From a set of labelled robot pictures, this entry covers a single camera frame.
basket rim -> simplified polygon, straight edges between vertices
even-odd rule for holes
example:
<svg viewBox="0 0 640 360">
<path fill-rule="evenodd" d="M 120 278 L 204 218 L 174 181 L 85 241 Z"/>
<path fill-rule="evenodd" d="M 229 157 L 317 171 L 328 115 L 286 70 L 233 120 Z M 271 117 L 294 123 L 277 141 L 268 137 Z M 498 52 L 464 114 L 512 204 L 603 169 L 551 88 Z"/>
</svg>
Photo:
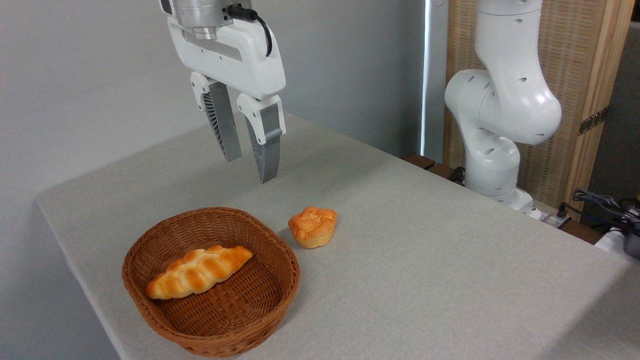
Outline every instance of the basket rim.
<svg viewBox="0 0 640 360">
<path fill-rule="evenodd" d="M 158 317 L 154 316 L 153 312 L 151 312 L 150 309 L 146 306 L 146 302 L 150 302 L 151 300 L 148 299 L 146 296 L 144 296 L 144 294 L 142 294 L 142 292 L 134 284 L 134 281 L 132 278 L 133 275 L 131 272 L 132 264 L 130 259 L 133 258 L 133 255 L 135 255 L 138 249 L 142 246 L 140 243 L 140 239 L 142 239 L 145 235 L 147 235 L 154 229 L 161 227 L 164 223 L 169 222 L 176 217 L 184 217 L 184 216 L 192 215 L 194 213 L 203 213 L 203 212 L 212 212 L 212 211 L 228 212 L 228 213 L 240 215 L 242 217 L 245 217 L 247 220 L 250 220 L 251 222 L 258 225 L 275 242 L 274 245 L 279 246 L 281 249 L 285 251 L 289 260 L 288 263 L 290 263 L 292 266 L 293 277 L 289 287 L 284 291 L 285 296 L 282 298 L 282 300 L 269 313 L 257 319 L 256 321 L 248 324 L 244 328 L 226 332 L 224 334 L 212 335 L 212 336 L 189 335 L 183 332 L 176 331 L 166 326 L 163 322 L 159 321 Z M 288 246 L 273 230 L 271 230 L 266 225 L 264 225 L 260 220 L 256 219 L 251 214 L 240 209 L 228 208 L 224 206 L 216 206 L 216 207 L 198 208 L 198 209 L 193 209 L 193 210 L 185 211 L 183 213 L 176 214 L 174 216 L 161 220 L 156 225 L 152 226 L 147 231 L 145 231 L 145 233 L 142 234 L 136 240 L 136 242 L 129 249 L 129 251 L 127 252 L 127 255 L 125 256 L 125 261 L 122 265 L 122 279 L 124 281 L 124 285 L 125 285 L 125 288 L 127 289 L 127 292 L 132 297 L 134 303 L 136 304 L 136 307 L 138 308 L 138 311 L 140 311 L 143 318 L 147 322 L 151 320 L 153 325 L 151 326 L 151 328 L 153 328 L 157 332 L 160 332 L 160 331 L 164 332 L 165 334 L 162 334 L 162 335 L 168 338 L 169 340 L 171 340 L 171 338 L 185 339 L 185 340 L 225 340 L 229 338 L 235 338 L 238 335 L 246 332 L 247 329 L 255 329 L 255 328 L 265 329 L 267 325 L 269 325 L 270 323 L 279 322 L 280 319 L 282 319 L 286 314 L 286 310 L 289 308 L 289 306 L 291 305 L 291 303 L 293 302 L 296 296 L 296 292 L 300 285 L 300 266 L 290 246 Z"/>
</svg>

wooden panel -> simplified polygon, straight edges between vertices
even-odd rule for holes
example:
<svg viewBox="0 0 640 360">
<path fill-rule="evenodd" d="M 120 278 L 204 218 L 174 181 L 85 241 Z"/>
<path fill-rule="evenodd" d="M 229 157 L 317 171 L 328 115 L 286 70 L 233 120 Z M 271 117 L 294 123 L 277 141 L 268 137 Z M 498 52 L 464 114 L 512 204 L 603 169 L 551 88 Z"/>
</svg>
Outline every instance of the wooden panel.
<svg viewBox="0 0 640 360">
<path fill-rule="evenodd" d="M 588 95 L 582 116 L 584 119 L 609 105 L 613 86 L 618 73 L 618 65 L 629 27 L 629 19 L 634 7 L 633 0 L 609 1 L 605 10 L 605 21 L 602 23 L 600 38 L 594 60 Z M 572 157 L 572 167 L 564 200 L 574 208 L 582 209 L 581 202 L 571 201 L 571 194 L 576 188 L 588 188 L 591 171 L 595 162 L 600 137 L 605 124 L 600 124 L 590 131 L 578 136 Z"/>
<path fill-rule="evenodd" d="M 566 199 L 569 188 L 591 173 L 602 126 L 587 132 L 580 141 L 579 127 L 582 120 L 609 102 L 622 50 L 619 43 L 623 44 L 626 33 L 621 17 L 629 19 L 632 1 L 543 2 L 540 62 L 551 91 L 562 104 L 563 118 L 546 143 L 518 144 L 522 159 L 518 185 L 549 206 Z M 476 0 L 450 2 L 447 79 L 464 69 L 484 68 L 474 49 L 476 6 Z M 463 166 L 464 158 L 460 131 L 447 111 L 444 163 Z"/>
</svg>

white wall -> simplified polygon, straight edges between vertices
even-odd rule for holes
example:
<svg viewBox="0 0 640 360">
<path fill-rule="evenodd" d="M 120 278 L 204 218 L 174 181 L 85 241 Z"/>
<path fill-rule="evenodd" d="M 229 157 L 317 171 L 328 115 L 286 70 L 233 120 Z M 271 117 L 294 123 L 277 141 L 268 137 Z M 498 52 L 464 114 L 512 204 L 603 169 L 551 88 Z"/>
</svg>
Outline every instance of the white wall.
<svg viewBox="0 0 640 360">
<path fill-rule="evenodd" d="M 287 111 L 417 150 L 420 1 L 254 7 L 281 48 Z M 33 201 L 205 125 L 188 83 L 156 0 L 0 0 L 0 359 L 116 358 Z"/>
</svg>

braided bread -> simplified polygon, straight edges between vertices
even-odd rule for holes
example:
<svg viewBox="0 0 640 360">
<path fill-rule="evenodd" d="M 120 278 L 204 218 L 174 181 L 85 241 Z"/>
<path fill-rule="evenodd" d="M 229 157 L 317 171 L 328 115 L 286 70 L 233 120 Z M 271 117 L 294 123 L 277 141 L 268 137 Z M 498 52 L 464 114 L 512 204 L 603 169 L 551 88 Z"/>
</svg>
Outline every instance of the braided bread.
<svg viewBox="0 0 640 360">
<path fill-rule="evenodd" d="M 225 249 L 214 245 L 208 250 L 189 251 L 156 276 L 145 288 L 145 294 L 151 299 L 166 300 L 205 292 L 231 277 L 252 256 L 242 246 Z"/>
</svg>

pastry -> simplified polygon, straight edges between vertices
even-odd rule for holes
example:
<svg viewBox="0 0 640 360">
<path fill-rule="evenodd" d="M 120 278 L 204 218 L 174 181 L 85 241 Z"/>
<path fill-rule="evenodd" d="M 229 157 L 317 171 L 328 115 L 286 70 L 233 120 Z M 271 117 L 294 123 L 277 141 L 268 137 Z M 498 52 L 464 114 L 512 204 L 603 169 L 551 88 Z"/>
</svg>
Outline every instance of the pastry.
<svg viewBox="0 0 640 360">
<path fill-rule="evenodd" d="M 166 272 L 156 276 L 145 288 L 145 294 L 152 299 L 166 300 L 205 292 L 227 280 L 252 256 L 253 253 L 242 246 L 226 249 L 214 245 L 209 250 L 189 251 L 171 263 Z"/>
<path fill-rule="evenodd" d="M 338 214 L 334 210 L 309 206 L 289 220 L 289 229 L 296 242 L 302 247 L 312 249 L 331 241 L 337 220 Z"/>
</svg>

